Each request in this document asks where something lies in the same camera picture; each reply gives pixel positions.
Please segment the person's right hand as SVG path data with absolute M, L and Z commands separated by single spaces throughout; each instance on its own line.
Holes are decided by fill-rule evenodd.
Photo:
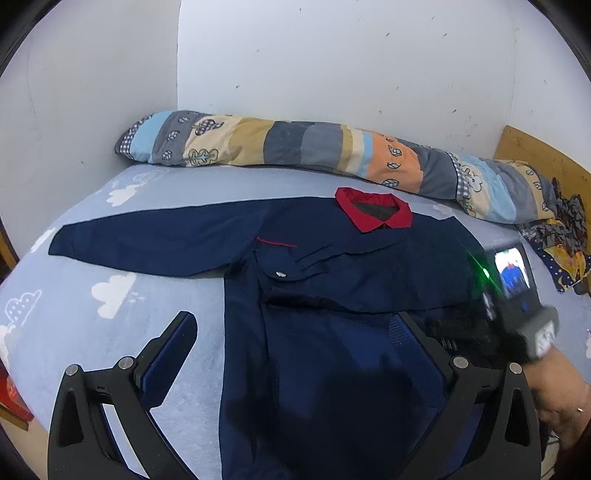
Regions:
M 523 371 L 539 418 L 558 436 L 562 450 L 571 449 L 590 422 L 590 385 L 555 346 Z

